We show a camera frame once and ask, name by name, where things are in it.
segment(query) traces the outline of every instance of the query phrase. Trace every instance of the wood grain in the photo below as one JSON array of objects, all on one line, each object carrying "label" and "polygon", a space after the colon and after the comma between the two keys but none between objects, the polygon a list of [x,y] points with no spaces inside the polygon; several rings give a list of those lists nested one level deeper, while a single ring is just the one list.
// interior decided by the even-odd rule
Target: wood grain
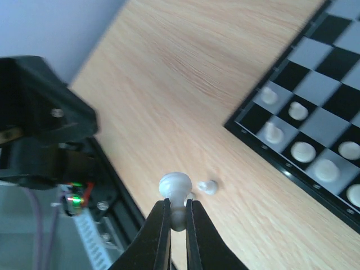
[{"label": "wood grain", "polygon": [[[320,0],[132,0],[73,85],[144,215],[160,178],[217,179],[198,193],[250,269],[360,269],[360,237],[223,128]],[[173,259],[186,269],[185,234]]]}]

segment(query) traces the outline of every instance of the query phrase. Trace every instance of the red wire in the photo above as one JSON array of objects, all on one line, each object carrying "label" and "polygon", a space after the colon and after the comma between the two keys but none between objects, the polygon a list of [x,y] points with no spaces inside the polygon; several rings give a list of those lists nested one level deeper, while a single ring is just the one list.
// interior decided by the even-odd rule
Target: red wire
[{"label": "red wire", "polygon": [[88,187],[86,188],[84,193],[84,206],[87,206],[93,188],[94,188],[94,183],[88,183]]}]

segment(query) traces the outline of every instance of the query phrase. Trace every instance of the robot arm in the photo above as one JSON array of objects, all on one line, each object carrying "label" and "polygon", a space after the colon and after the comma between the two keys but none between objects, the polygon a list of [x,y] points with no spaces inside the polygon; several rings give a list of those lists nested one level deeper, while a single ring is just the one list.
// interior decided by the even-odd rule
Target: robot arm
[{"label": "robot arm", "polygon": [[[158,201],[137,237],[109,270],[171,270],[170,200]],[[187,200],[188,270],[248,270],[221,239],[199,201]]]},{"label": "robot arm", "polygon": [[88,181],[93,159],[65,143],[97,130],[95,111],[44,59],[0,58],[0,181],[41,190]]}]

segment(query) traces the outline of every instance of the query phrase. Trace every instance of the screw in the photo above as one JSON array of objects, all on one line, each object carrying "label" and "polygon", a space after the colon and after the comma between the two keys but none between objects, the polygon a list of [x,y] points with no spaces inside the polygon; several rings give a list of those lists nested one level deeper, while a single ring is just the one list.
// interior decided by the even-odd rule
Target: screw
[{"label": "screw", "polygon": [[105,201],[99,201],[97,203],[97,207],[101,211],[107,211],[107,209],[109,208],[109,204],[107,202],[105,202]]},{"label": "screw", "polygon": [[104,232],[102,235],[101,235],[101,238],[105,241],[105,242],[108,242],[111,238],[110,234],[108,234],[107,232]]},{"label": "screw", "polygon": [[51,206],[51,207],[58,207],[58,206],[60,206],[60,205],[61,205],[60,202],[52,202],[52,203],[50,203],[50,206]]},{"label": "screw", "polygon": [[5,131],[5,132],[3,132],[3,133],[2,133],[2,137],[3,137],[5,140],[11,139],[11,137],[12,137],[11,131]]},{"label": "screw", "polygon": [[61,109],[52,109],[51,115],[56,118],[61,118],[64,116],[64,111]]}]

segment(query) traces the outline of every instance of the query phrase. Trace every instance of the white chess piece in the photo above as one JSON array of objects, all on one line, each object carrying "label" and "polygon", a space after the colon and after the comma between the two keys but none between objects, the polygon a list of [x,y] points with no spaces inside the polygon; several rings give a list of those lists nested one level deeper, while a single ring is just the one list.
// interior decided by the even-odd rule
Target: white chess piece
[{"label": "white chess piece", "polygon": [[289,115],[295,120],[304,120],[309,115],[308,109],[298,102],[292,102],[289,108]]},{"label": "white chess piece", "polygon": [[310,162],[316,156],[315,148],[307,142],[295,142],[290,152],[294,159],[302,163]]},{"label": "white chess piece", "polygon": [[284,133],[280,128],[277,128],[273,123],[266,122],[265,124],[265,139],[272,143],[280,143],[284,138]]},{"label": "white chess piece", "polygon": [[322,182],[336,181],[340,175],[339,168],[329,159],[321,159],[314,165],[315,176]]},{"label": "white chess piece", "polygon": [[197,184],[197,187],[200,191],[203,191],[209,195],[214,195],[219,189],[218,183],[214,180],[210,180],[207,182],[199,182]]},{"label": "white chess piece", "polygon": [[360,145],[355,142],[343,142],[339,146],[339,153],[346,159],[357,160],[360,158]]},{"label": "white chess piece", "polygon": [[187,200],[196,200],[196,195],[193,192],[190,192],[189,195],[187,195],[185,198],[184,206],[186,206]]},{"label": "white chess piece", "polygon": [[349,187],[346,196],[353,205],[360,207],[360,184]]},{"label": "white chess piece", "polygon": [[261,99],[268,105],[273,105],[277,102],[277,93],[272,91],[269,87],[264,87],[261,92]]},{"label": "white chess piece", "polygon": [[169,173],[160,180],[160,194],[171,203],[171,228],[174,231],[181,232],[186,228],[184,201],[191,190],[191,180],[184,173]]}]

